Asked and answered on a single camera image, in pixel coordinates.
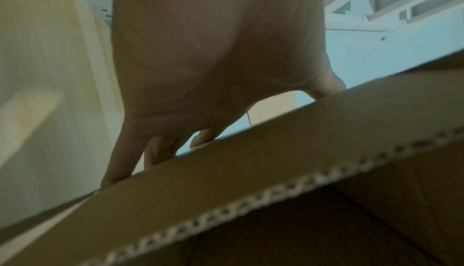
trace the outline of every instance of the cardboard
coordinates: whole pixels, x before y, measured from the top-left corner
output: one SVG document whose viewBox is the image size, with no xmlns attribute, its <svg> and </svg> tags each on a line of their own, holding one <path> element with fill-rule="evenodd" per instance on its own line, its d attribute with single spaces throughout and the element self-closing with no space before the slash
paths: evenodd
<svg viewBox="0 0 464 266">
<path fill-rule="evenodd" d="M 156 165 L 6 265 L 462 265 L 462 56 Z"/>
</svg>

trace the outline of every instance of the corrugated edge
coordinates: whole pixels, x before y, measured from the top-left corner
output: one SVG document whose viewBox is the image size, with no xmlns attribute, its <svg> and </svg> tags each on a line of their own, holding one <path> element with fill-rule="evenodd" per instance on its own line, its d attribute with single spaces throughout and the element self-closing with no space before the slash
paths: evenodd
<svg viewBox="0 0 464 266">
<path fill-rule="evenodd" d="M 358 173 L 368 172 L 376 167 L 447 146 L 463 139 L 464 126 L 448 132 L 437 133 L 428 139 L 417 140 L 405 145 L 397 145 L 393 149 L 380 152 L 370 159 L 361 159 L 357 162 L 336 165 L 326 171 L 304 175 L 205 212 L 196 218 L 181 222 L 163 231 L 145 236 L 132 244 L 111 251 L 103 258 L 88 260 L 79 264 L 79 266 L 117 265 L 229 222 L 261 207 L 297 197 L 305 192 L 310 192 L 316 188 L 326 186 Z"/>
</svg>

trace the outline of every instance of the hand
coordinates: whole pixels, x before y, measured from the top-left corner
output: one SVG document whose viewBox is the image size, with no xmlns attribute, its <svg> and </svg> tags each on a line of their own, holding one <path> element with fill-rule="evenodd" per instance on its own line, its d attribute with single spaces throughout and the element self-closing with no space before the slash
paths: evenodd
<svg viewBox="0 0 464 266">
<path fill-rule="evenodd" d="M 321 0 L 115 0 L 125 118 L 102 186 L 213 140 L 256 102 L 345 88 L 325 51 Z"/>
</svg>

